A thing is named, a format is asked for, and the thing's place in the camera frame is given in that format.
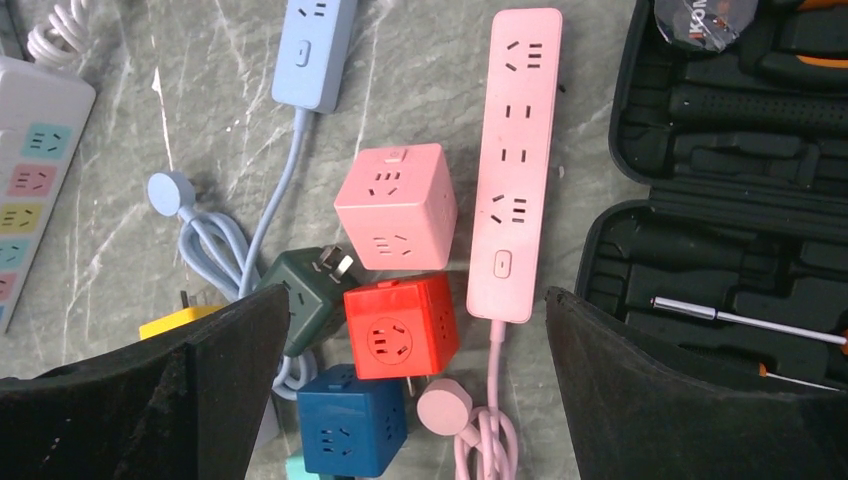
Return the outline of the red cube socket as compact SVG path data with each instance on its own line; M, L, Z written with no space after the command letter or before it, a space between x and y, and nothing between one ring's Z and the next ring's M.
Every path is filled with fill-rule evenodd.
M436 375L460 348L445 272L379 281L346 292L343 301L361 380Z

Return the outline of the teal plug adapter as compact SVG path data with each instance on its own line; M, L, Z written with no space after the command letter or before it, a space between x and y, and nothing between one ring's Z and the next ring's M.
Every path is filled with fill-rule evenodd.
M289 456L285 461L285 473L287 480L337 480L338 477L329 474L309 472L306 469L305 459L300 452Z

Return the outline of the light blue power strip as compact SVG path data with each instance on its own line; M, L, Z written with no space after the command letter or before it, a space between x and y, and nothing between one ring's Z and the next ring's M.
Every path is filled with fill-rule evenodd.
M287 2L271 88L276 102L335 111L357 7L356 0Z

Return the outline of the black plastic tool case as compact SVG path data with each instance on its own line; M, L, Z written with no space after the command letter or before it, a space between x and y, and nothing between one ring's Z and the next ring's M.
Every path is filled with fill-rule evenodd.
M625 325L728 366L847 387L847 133L690 126L668 111L694 85L843 100L755 70L778 51L847 60L843 1L760 1L740 37L732 1L639 1L619 68L611 156L646 199L591 227L579 297Z

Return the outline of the white power strip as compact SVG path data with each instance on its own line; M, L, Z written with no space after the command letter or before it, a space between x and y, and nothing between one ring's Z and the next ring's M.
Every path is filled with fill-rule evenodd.
M6 332L93 104L76 75L1 58L1 331Z

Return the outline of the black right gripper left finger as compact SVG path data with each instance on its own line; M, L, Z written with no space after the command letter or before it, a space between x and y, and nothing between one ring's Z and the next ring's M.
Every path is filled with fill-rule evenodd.
M282 286L1 382L5 479L241 479L289 328Z

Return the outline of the dark green cube socket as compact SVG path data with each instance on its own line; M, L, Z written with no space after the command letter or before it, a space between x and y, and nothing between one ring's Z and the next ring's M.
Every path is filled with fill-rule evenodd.
M290 358L335 334L346 321L344 294L360 286L350 272L354 259L337 245L287 250L262 276L260 288L283 285L290 326L284 355Z

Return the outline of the yellow cube socket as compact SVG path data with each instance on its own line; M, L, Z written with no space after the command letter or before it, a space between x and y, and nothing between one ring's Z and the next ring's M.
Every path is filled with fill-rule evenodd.
M224 305L198 305L196 298L180 291L181 308L173 313L147 322L138 328L139 339L146 340L183 325L192 323L224 308Z

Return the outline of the light blue round plug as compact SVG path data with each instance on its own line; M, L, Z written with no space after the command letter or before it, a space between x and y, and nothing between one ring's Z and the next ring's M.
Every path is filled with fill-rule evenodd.
M157 172L148 180L147 196L157 213L172 217L194 206L196 191L181 172Z

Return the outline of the pink power strip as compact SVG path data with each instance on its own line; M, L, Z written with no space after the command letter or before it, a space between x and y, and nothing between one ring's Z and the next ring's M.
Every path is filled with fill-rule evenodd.
M493 19L466 294L475 318L532 314L562 33L555 8Z

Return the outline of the blue cube socket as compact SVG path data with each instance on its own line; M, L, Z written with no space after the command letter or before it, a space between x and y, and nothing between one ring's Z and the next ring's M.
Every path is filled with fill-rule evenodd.
M297 391L305 469L376 478L407 439L404 387L398 379L360 380L338 364Z

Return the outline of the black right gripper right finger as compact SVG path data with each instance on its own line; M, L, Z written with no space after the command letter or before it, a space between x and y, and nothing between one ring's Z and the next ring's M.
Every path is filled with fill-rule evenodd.
M843 479L847 395L747 374L546 294L584 479Z

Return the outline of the pink cube socket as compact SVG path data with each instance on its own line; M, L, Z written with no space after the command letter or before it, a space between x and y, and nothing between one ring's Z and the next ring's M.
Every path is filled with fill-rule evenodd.
M440 144L360 151L334 208L366 269L431 271L447 266L458 207Z

